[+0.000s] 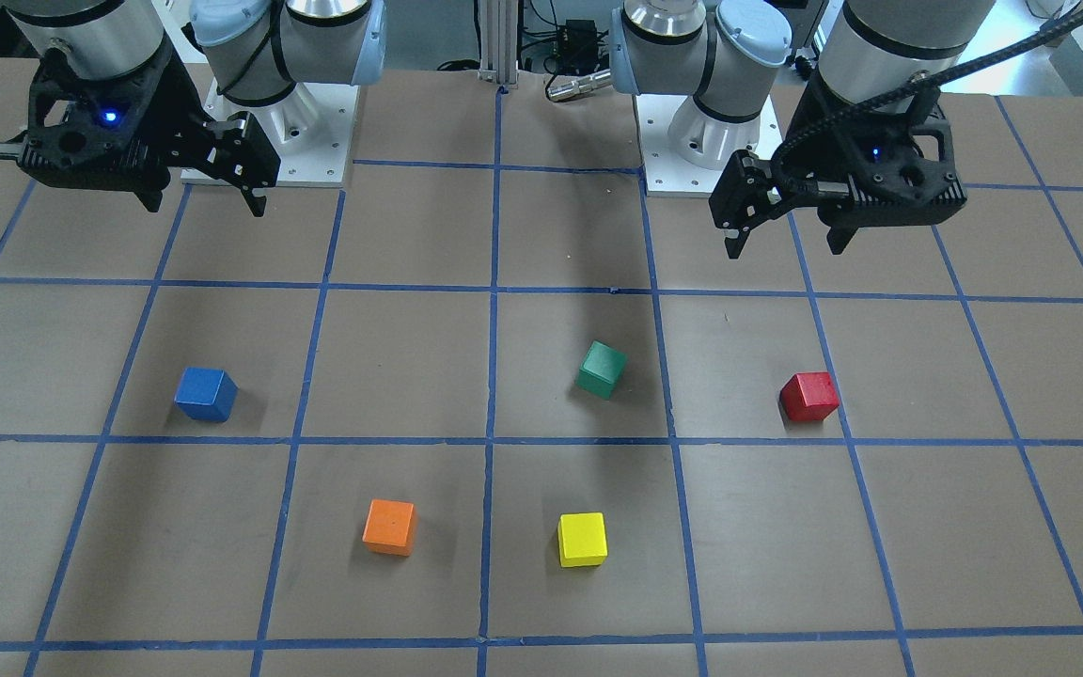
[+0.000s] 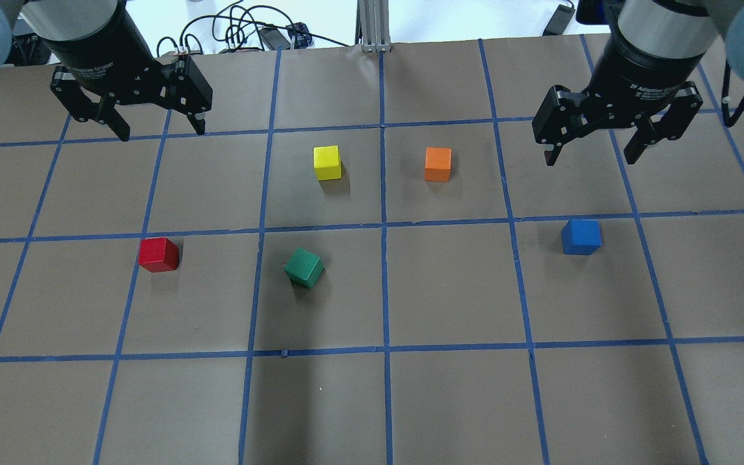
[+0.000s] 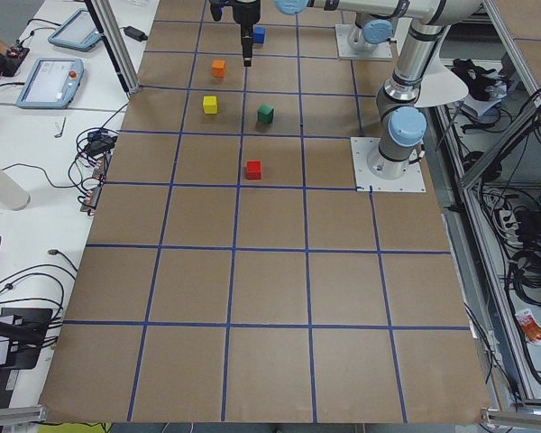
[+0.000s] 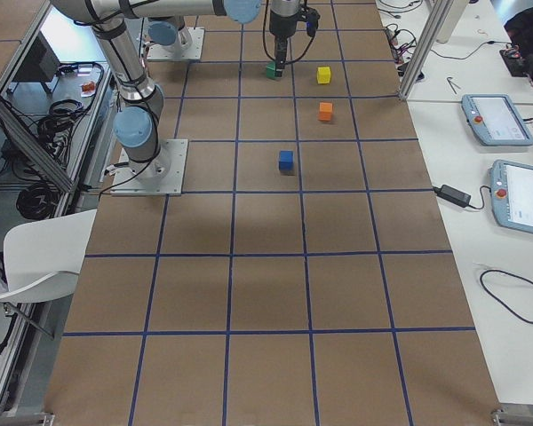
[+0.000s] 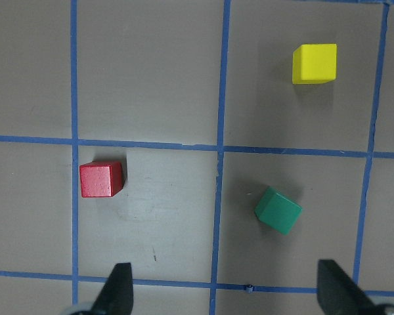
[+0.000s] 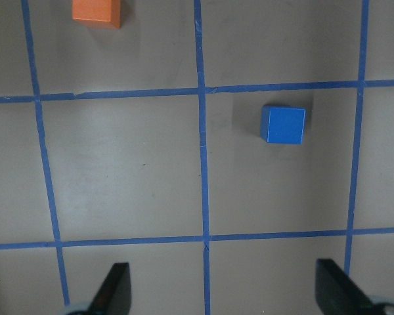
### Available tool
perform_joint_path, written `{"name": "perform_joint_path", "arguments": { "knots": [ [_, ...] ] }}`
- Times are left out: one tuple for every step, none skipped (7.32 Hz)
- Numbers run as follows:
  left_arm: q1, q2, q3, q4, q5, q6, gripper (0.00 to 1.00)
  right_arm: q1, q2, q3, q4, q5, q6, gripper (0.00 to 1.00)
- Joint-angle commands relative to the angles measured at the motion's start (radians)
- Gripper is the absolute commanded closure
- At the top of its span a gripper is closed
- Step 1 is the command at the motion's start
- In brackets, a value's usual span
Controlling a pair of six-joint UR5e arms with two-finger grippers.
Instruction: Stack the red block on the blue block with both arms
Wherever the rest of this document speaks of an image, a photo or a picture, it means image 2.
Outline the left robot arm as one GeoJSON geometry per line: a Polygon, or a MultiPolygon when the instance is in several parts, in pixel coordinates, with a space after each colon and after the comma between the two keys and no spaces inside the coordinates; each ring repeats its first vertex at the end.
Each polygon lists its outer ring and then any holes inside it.
{"type": "Polygon", "coordinates": [[[19,19],[59,59],[50,91],[80,123],[95,121],[128,141],[119,106],[156,104],[206,132],[213,90],[190,55],[156,59],[124,1],[0,1],[0,67],[19,19]]]}

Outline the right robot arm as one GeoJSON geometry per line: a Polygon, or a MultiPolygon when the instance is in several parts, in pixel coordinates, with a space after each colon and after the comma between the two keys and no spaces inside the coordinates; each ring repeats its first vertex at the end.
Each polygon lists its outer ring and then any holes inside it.
{"type": "MultiPolygon", "coordinates": [[[[650,145],[677,140],[694,120],[703,97],[691,73],[720,37],[725,47],[723,90],[736,74],[744,81],[744,1],[603,1],[610,36],[587,87],[572,92],[552,86],[532,121],[533,136],[555,165],[562,148],[596,130],[635,132],[626,162],[638,161],[650,145]]],[[[732,126],[744,111],[744,95],[731,110],[732,126]]]]}

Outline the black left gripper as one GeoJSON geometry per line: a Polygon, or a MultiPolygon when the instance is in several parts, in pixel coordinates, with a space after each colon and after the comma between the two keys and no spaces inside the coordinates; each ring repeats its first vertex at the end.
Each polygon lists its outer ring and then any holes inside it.
{"type": "Polygon", "coordinates": [[[156,103],[206,134],[212,86],[190,55],[158,65],[124,6],[45,6],[43,39],[61,63],[50,90],[75,121],[95,121],[129,141],[130,126],[116,106],[156,103]]]}

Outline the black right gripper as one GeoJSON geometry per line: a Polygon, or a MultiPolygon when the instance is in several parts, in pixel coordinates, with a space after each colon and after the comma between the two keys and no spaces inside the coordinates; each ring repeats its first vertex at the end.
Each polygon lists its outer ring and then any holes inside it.
{"type": "Polygon", "coordinates": [[[636,120],[635,133],[624,147],[626,164],[634,165],[650,145],[678,140],[703,105],[694,82],[688,81],[693,59],[653,56],[622,36],[610,36],[585,92],[552,86],[532,121],[535,142],[545,145],[545,162],[555,165],[567,143],[594,130],[625,129],[636,120]],[[653,116],[667,108],[658,121],[653,116]]]}

